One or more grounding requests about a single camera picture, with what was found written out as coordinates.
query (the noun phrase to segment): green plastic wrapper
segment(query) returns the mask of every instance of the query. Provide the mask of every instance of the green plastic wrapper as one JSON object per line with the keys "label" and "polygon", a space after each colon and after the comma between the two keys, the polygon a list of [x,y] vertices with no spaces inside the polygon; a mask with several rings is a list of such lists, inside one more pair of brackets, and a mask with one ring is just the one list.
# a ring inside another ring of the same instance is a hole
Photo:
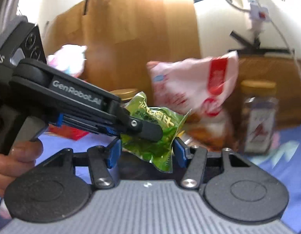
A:
{"label": "green plastic wrapper", "polygon": [[181,115],[165,107],[148,107],[144,92],[135,95],[126,109],[134,118],[159,124],[163,130],[163,137],[160,141],[152,143],[122,134],[123,148],[140,159],[152,163],[161,172],[172,173],[172,142],[189,113]]}

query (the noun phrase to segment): red circular logo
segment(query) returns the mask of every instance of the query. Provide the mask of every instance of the red circular logo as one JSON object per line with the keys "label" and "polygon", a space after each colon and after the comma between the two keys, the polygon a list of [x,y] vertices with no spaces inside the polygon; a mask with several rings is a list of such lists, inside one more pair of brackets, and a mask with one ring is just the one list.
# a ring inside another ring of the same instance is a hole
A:
{"label": "red circular logo", "polygon": [[202,111],[209,117],[217,116],[222,110],[222,106],[216,98],[209,97],[202,104]]}

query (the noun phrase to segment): yellow lid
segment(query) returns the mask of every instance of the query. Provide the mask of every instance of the yellow lid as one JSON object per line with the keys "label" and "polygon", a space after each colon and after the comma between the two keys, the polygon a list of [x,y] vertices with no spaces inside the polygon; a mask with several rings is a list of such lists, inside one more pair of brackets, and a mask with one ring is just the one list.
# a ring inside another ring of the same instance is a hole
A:
{"label": "yellow lid", "polygon": [[262,80],[244,80],[241,82],[241,91],[246,95],[268,97],[276,95],[275,82]]}
{"label": "yellow lid", "polygon": [[121,90],[111,91],[111,93],[120,97],[122,101],[126,101],[126,100],[132,99],[138,93],[138,90],[137,89],[121,89]]}

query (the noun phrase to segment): gray ribbed surface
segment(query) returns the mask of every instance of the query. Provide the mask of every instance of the gray ribbed surface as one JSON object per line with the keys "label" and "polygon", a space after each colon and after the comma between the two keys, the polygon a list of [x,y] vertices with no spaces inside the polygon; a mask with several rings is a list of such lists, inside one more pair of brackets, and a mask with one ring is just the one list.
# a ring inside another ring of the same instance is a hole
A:
{"label": "gray ribbed surface", "polygon": [[13,220],[0,234],[293,234],[281,221],[259,226],[231,223],[210,211],[195,191],[174,181],[121,181],[98,191],[78,214],[34,224]]}

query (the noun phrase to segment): white and pink package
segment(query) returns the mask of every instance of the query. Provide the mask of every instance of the white and pink package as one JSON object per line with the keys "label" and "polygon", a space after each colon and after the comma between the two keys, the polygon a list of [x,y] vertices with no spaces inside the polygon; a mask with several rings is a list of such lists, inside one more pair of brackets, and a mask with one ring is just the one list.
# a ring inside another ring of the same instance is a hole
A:
{"label": "white and pink package", "polygon": [[196,124],[185,125],[190,128],[187,134],[202,143],[216,144],[215,148],[222,147],[227,128],[222,104],[235,88],[239,71],[237,52],[175,63],[152,61],[147,68],[155,106],[164,106],[180,114],[192,110],[188,123]]}

